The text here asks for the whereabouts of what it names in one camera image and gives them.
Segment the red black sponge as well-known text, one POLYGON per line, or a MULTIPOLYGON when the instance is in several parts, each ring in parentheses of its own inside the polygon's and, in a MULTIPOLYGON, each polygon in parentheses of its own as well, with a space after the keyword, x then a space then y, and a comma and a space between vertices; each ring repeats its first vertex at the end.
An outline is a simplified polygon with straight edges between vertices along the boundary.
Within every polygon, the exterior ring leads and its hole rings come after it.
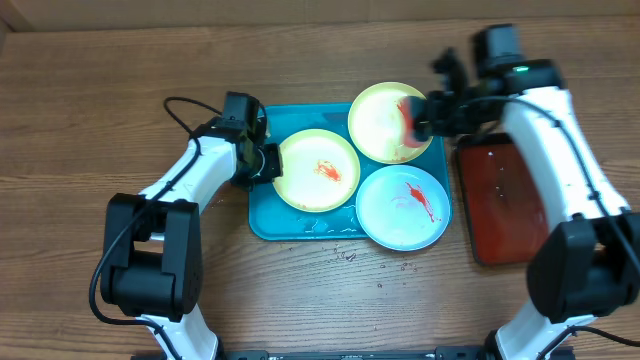
POLYGON ((419 148, 431 136, 430 124, 427 120, 427 100, 416 96, 405 96, 398 109, 404 121, 403 143, 410 148, 419 148))

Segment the yellow-green plate top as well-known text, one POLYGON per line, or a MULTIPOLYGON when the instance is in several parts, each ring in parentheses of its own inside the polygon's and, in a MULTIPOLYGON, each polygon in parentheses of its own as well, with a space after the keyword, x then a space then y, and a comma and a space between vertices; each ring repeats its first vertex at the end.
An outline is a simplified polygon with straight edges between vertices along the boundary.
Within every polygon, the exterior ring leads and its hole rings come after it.
POLYGON ((426 99, 419 90, 399 82, 372 85, 356 97, 348 114, 348 130, 360 152, 383 164, 406 163, 425 152, 433 138, 419 147, 405 143, 407 122, 402 101, 410 96, 426 99))

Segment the yellow-green plate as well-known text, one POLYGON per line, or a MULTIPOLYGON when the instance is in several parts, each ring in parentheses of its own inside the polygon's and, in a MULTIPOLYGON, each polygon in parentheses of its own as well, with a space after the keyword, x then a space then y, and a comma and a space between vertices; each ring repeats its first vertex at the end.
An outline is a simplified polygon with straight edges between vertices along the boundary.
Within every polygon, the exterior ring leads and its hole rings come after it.
POLYGON ((273 185, 288 205, 305 212, 326 212, 355 193, 360 162, 342 136, 323 129, 303 130, 286 138, 279 150, 282 175, 273 185))
POLYGON ((433 138, 419 147, 405 143, 407 122, 402 101, 410 96, 426 99, 419 90, 399 82, 372 85, 356 97, 348 114, 348 130, 360 152, 383 164, 406 163, 425 152, 433 138))

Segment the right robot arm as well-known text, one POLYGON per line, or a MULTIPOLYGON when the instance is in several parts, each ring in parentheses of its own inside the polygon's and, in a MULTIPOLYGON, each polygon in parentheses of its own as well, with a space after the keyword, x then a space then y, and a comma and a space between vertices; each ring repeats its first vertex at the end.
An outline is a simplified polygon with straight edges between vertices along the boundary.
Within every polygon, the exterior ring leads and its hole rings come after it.
POLYGON ((549 235, 527 267, 529 299, 492 331, 480 359, 569 359, 565 339, 634 303, 639 294, 639 215, 599 167, 561 72, 529 59, 511 24, 472 39, 478 82, 452 50, 433 62, 441 90, 414 103, 409 135, 469 136, 499 121, 518 148, 544 206, 549 235))

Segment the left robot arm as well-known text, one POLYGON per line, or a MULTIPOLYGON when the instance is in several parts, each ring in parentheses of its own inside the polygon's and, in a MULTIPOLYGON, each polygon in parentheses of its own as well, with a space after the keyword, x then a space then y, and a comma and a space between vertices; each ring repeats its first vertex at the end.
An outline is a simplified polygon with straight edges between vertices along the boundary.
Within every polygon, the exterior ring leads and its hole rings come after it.
POLYGON ((108 202, 88 304, 103 323, 147 328, 163 359, 223 359, 198 306, 200 216, 222 185, 250 192, 281 176, 282 160, 267 140, 265 107, 246 93, 227 93, 221 110, 186 132, 187 148, 167 173, 108 202))

